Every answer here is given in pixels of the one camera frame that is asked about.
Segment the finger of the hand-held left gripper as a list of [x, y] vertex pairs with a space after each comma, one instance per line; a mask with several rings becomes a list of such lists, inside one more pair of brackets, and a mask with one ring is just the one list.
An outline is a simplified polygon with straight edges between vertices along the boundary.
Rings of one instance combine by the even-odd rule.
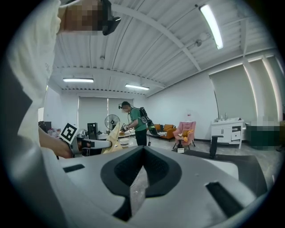
[[109, 148], [112, 146], [112, 142], [110, 141], [102, 141], [102, 140], [95, 140], [94, 147], [95, 148]]

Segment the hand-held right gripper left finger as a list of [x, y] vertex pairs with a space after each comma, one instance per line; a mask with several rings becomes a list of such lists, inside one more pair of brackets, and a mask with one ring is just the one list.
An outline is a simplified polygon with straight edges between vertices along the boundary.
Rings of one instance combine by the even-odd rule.
[[141, 149], [60, 161], [44, 148], [44, 221], [53, 228], [142, 228], [143, 222], [128, 216], [130, 190], [115, 173], [120, 159], [126, 160]]

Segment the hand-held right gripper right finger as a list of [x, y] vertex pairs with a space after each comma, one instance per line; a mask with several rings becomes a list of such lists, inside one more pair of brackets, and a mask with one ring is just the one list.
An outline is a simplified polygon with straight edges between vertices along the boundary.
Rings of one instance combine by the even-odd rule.
[[239, 181], [238, 168], [172, 151], [147, 148], [168, 171], [146, 190], [144, 228], [209, 228], [242, 211], [255, 194]]

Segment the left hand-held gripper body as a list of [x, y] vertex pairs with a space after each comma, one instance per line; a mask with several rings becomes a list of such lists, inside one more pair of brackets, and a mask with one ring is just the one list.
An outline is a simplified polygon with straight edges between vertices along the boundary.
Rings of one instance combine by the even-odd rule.
[[72, 156], [89, 156], [91, 150], [95, 150], [94, 142], [88, 139], [85, 130], [79, 130], [67, 123], [59, 135], [60, 139], [67, 143]]

